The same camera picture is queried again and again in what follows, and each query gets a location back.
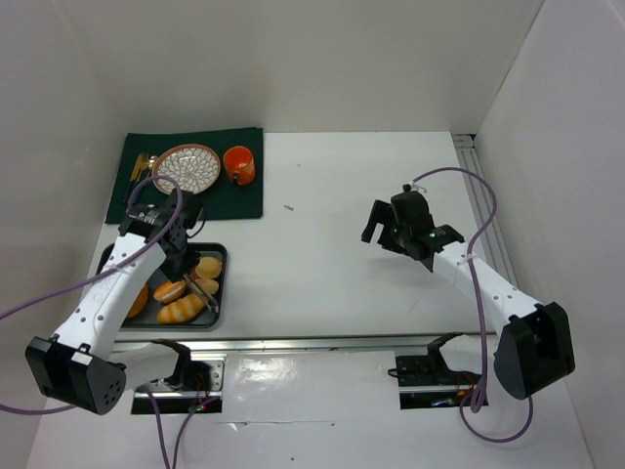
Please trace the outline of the silver metal tongs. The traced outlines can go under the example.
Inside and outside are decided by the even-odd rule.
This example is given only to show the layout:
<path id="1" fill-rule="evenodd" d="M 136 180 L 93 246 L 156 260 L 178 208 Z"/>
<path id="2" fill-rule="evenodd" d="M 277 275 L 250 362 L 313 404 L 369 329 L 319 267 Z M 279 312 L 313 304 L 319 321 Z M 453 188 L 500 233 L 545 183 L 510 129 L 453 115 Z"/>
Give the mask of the silver metal tongs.
<path id="1" fill-rule="evenodd" d="M 193 271 L 191 274 L 187 274 L 187 285 L 190 288 L 190 290 L 197 294 L 198 296 L 202 297 L 206 303 L 206 307 L 208 308 L 209 311 L 214 312 L 214 313 L 218 313 L 220 311 L 220 306 L 219 306 L 219 302 L 216 299 L 216 294 L 214 296 L 211 296 L 210 294 L 204 292 L 195 282 L 194 280 L 198 278 L 195 274 L 195 272 Z"/>

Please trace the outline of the round sugar-topped bun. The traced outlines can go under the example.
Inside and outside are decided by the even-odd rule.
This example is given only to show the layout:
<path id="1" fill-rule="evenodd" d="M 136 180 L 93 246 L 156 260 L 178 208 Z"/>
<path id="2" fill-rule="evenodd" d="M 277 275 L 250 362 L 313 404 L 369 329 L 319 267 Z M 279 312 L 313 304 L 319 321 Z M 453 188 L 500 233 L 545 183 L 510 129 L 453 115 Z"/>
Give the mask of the round sugar-topped bun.
<path id="1" fill-rule="evenodd" d="M 143 288 L 140 290 L 130 310 L 128 311 L 128 314 L 126 316 L 127 319 L 132 319 L 142 312 L 142 310 L 146 306 L 148 296 L 149 296 L 149 291 L 148 291 L 147 285 L 145 284 Z"/>

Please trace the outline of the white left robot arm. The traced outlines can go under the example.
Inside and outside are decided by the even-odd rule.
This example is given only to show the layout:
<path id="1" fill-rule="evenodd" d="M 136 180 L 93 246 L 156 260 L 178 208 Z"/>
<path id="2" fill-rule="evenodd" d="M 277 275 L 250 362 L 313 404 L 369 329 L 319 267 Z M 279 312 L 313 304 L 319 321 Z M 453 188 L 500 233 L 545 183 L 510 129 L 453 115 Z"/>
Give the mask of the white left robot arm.
<path id="1" fill-rule="evenodd" d="M 188 380 L 188 347 L 168 339 L 113 353 L 118 331 L 149 278 L 160 272 L 186 280 L 200 255 L 188 230 L 202 208 L 190 192 L 174 191 L 160 206 L 133 205 L 119 227 L 104 270 L 56 331 L 33 338 L 25 358 L 42 395 L 97 415 L 110 412 L 122 394 L 163 380 L 180 388 Z"/>

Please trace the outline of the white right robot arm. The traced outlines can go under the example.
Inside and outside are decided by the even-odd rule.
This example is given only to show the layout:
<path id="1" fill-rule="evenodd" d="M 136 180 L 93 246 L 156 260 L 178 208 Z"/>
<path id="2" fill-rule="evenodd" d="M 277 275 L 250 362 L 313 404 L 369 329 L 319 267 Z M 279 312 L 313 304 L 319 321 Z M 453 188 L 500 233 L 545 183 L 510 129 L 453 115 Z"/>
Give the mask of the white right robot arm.
<path id="1" fill-rule="evenodd" d="M 383 249 L 421 263 L 466 297 L 480 299 L 485 321 L 498 337 L 494 373 L 513 398 L 524 400 L 575 370 L 563 307 L 539 303 L 471 254 L 460 233 L 435 224 L 420 193 L 406 188 L 389 202 L 376 200 L 361 240 L 369 243 L 378 225 Z"/>

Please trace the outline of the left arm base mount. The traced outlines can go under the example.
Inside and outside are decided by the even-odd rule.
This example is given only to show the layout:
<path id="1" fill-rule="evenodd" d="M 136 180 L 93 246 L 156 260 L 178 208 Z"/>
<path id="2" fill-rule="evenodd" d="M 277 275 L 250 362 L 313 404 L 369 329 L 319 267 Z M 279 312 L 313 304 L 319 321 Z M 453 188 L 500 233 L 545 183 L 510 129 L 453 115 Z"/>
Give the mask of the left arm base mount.
<path id="1" fill-rule="evenodd" d="M 192 357 L 192 370 L 184 384 L 157 379 L 146 383 L 145 388 L 165 415 L 183 415 L 192 409 L 200 414 L 221 413 L 225 371 L 225 356 L 197 355 Z"/>

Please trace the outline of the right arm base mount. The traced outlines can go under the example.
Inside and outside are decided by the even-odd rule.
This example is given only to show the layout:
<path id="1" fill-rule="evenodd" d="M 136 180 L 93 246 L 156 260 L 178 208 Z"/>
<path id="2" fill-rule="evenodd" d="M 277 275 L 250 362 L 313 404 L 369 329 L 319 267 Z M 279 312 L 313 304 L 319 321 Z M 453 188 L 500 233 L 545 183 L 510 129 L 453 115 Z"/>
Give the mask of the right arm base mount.
<path id="1" fill-rule="evenodd" d="M 447 333 L 430 342 L 424 355 L 396 357 L 396 365 L 387 374 L 398 385 L 402 410 L 458 407 L 475 390 L 481 375 L 468 369 L 452 370 L 441 352 L 458 338 L 469 339 L 469 336 Z"/>

